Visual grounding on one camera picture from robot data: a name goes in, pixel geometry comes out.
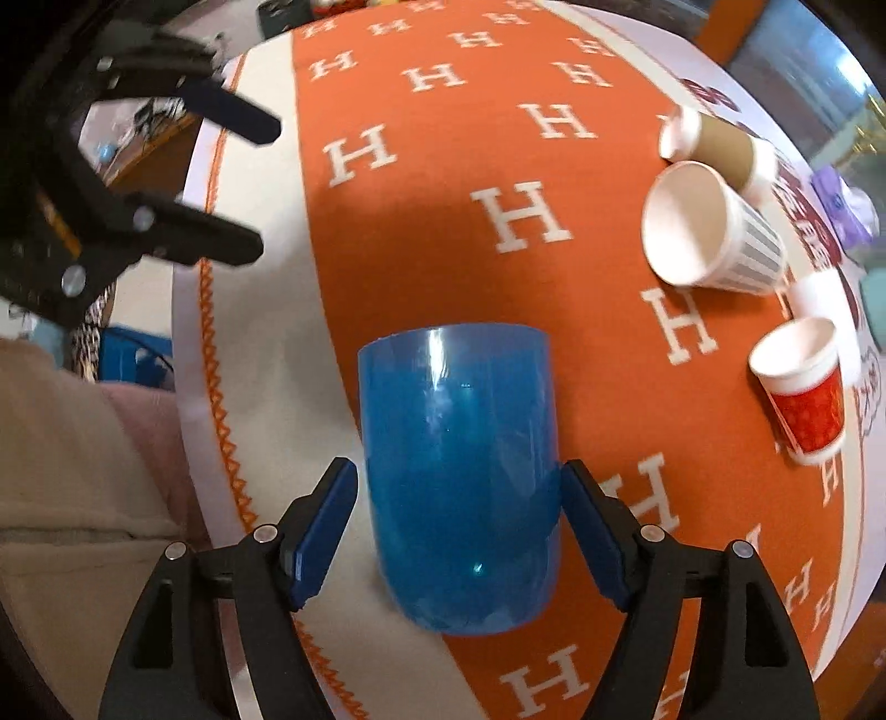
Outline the blue translucent plastic cup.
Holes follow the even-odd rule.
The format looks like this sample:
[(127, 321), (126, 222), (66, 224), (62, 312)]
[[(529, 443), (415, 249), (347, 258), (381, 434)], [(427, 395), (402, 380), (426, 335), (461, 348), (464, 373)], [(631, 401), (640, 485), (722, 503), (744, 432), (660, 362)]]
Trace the blue translucent plastic cup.
[(534, 620), (560, 559), (548, 336), (420, 328), (368, 343), (357, 368), (378, 563), (399, 610), (454, 636)]

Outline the red patterned paper cup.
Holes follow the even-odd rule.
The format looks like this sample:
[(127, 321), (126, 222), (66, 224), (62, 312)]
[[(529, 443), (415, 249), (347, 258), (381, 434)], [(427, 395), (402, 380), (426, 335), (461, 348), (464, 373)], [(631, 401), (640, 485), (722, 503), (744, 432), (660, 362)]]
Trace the red patterned paper cup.
[(784, 322), (748, 357), (796, 464), (820, 465), (846, 438), (844, 383), (837, 327), (821, 316)]

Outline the plain white paper cup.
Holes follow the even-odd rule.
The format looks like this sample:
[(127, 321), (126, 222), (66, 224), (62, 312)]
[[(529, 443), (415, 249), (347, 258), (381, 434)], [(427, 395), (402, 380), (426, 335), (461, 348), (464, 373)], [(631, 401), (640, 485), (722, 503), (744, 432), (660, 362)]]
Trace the plain white paper cup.
[(817, 270), (795, 280), (787, 290), (787, 297), (796, 318), (820, 316), (833, 322), (844, 384), (858, 383), (862, 369), (861, 347), (850, 301), (837, 267)]

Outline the grey striped paper cup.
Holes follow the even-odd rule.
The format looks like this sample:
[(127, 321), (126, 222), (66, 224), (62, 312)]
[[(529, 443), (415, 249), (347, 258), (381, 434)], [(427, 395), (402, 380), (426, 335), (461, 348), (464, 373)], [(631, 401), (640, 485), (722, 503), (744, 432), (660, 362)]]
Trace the grey striped paper cup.
[(655, 178), (641, 213), (641, 244), (667, 284), (766, 296), (789, 260), (781, 236), (757, 210), (700, 162), (679, 162)]

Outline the brown sleeve paper cup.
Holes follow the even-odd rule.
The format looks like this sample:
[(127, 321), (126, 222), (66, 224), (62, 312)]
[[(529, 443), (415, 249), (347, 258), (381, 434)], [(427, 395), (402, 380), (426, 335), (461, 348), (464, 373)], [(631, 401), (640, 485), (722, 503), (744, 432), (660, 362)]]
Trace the brown sleeve paper cup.
[(754, 207), (764, 203), (778, 178), (779, 155), (770, 142), (685, 105), (677, 105), (662, 121), (658, 150), (670, 163), (692, 161), (713, 168)]

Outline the orange H-pattern blanket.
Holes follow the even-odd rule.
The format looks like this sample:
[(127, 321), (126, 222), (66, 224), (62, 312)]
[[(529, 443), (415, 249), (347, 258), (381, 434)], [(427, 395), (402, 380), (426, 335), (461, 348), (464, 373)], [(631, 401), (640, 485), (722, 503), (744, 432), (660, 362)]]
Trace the orange H-pattern blanket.
[(255, 147), (204, 126), (189, 204), (260, 231), (242, 269), (174, 278), (183, 438), (213, 542), (281, 516), (359, 457), (357, 352), (413, 327), (548, 333), (560, 448), (638, 519), (759, 549), (848, 716), (871, 673), (853, 623), (862, 489), (883, 447), (848, 395), (846, 449), (789, 461), (746, 358), (776, 297), (671, 290), (641, 250), (658, 131), (697, 90), (640, 45), (553, 3), (409, 2), (350, 12), (232, 59), (281, 119)]

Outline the teal canister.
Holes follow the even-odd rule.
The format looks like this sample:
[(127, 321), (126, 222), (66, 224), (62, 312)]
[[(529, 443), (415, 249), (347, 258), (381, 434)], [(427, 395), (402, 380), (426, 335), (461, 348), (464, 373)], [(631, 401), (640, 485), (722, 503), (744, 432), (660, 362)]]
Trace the teal canister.
[(886, 270), (868, 271), (859, 284), (859, 291), (867, 315), (869, 333), (878, 351), (884, 354), (886, 352)]

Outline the purple tissue pack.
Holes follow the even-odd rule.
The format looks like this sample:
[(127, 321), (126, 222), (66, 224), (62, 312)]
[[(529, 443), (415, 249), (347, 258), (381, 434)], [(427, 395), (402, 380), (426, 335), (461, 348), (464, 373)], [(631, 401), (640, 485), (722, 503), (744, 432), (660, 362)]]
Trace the purple tissue pack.
[(850, 186), (832, 165), (814, 171), (811, 184), (846, 252), (874, 246), (880, 219), (867, 192)]

